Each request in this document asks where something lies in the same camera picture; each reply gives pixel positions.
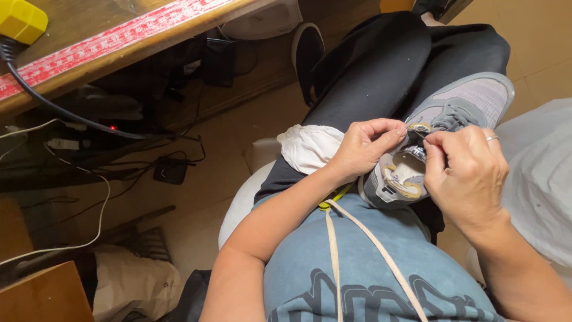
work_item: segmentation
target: yellow plug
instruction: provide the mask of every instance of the yellow plug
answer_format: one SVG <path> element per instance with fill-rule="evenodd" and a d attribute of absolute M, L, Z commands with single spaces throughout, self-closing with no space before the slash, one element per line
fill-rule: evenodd
<path fill-rule="evenodd" d="M 31 45 L 47 27 L 47 15 L 24 0 L 0 0 L 0 34 Z"/>

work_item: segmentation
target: shoe sole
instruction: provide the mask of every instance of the shoe sole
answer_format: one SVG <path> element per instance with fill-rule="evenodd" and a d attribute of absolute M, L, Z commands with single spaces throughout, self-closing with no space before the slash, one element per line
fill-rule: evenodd
<path fill-rule="evenodd" d="M 296 30 L 296 34 L 294 34 L 294 40 L 292 41 L 292 66 L 294 66 L 294 71 L 296 72 L 296 78 L 298 78 L 298 70 L 296 69 L 296 51 L 298 50 L 298 43 L 300 42 L 300 37 L 302 37 L 302 32 L 306 30 L 306 28 L 315 28 L 320 35 L 320 39 L 322 41 L 322 47 L 324 46 L 324 38 L 321 35 L 320 29 L 314 23 L 305 22 L 298 27 Z"/>
<path fill-rule="evenodd" d="M 405 120 L 405 123 L 408 123 L 413 116 L 417 115 L 419 112 L 426 109 L 427 107 L 434 106 L 432 104 L 434 102 L 433 96 L 442 94 L 444 92 L 448 92 L 455 87 L 458 87 L 464 83 L 467 83 L 469 81 L 476 80 L 479 78 L 494 79 L 494 80 L 500 82 L 501 84 L 503 84 L 506 88 L 507 100 L 506 100 L 505 107 L 503 107 L 502 113 L 500 114 L 498 120 L 496 121 L 496 123 L 498 124 L 498 122 L 500 120 L 502 120 L 502 118 L 505 116 L 506 111 L 509 109 L 510 104 L 512 104 L 512 102 L 514 100 L 514 86 L 513 86 L 513 82 L 511 82 L 505 75 L 499 74 L 499 73 L 494 73 L 494 72 L 482 72 L 482 73 L 476 73 L 476 74 L 469 75 L 469 76 L 464 77 L 458 81 L 450 83 L 449 85 L 447 85 L 447 86 L 443 87 L 442 89 L 436 91 L 435 93 L 429 95 L 429 97 L 426 98 L 425 101 L 423 101 L 421 104 L 419 104 L 419 106 L 415 110 L 413 110 L 413 112 L 411 113 L 411 116 L 407 117 L 407 120 Z"/>

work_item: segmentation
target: shoe on floor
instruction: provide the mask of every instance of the shoe on floor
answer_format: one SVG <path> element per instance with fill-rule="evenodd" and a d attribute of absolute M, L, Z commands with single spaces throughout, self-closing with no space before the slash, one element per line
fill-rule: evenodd
<path fill-rule="evenodd" d="M 302 89 L 306 105 L 312 106 L 312 68 L 324 56 L 324 40 L 320 29 L 313 23 L 303 23 L 296 30 L 292 42 L 292 65 Z"/>
<path fill-rule="evenodd" d="M 413 4 L 411 12 L 418 15 L 429 12 L 433 15 L 433 18 L 438 21 L 445 11 L 447 2 L 447 0 L 417 0 Z"/>
<path fill-rule="evenodd" d="M 408 135 L 359 180 L 362 198 L 387 208 L 427 197 L 423 184 L 427 156 L 423 139 L 435 131 L 456 132 L 469 125 L 495 128 L 514 99 L 514 87 L 499 73 L 477 73 L 432 94 L 407 118 Z"/>

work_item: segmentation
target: blue t-shirt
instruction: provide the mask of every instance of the blue t-shirt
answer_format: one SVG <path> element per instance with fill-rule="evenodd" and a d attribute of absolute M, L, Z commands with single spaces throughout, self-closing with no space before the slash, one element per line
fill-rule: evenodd
<path fill-rule="evenodd" d="M 409 207 L 373 209 L 352 190 L 337 203 L 387 249 L 430 321 L 504 321 L 476 281 L 428 241 L 423 225 Z M 332 219 L 344 321 L 418 321 L 405 292 L 370 239 L 335 209 Z M 274 252 L 264 272 L 264 306 L 270 322 L 336 321 L 336 287 L 325 211 L 311 212 Z"/>

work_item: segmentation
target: gray sneaker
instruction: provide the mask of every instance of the gray sneaker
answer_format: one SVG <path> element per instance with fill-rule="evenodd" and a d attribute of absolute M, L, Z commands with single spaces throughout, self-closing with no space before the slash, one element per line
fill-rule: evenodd
<path fill-rule="evenodd" d="M 377 208 L 427 197 L 423 184 L 425 136 L 435 131 L 456 132 L 469 125 L 493 129 L 513 99 L 511 81 L 492 72 L 473 74 L 438 90 L 407 118 L 406 138 L 384 154 L 370 173 L 360 177 L 360 195 Z"/>

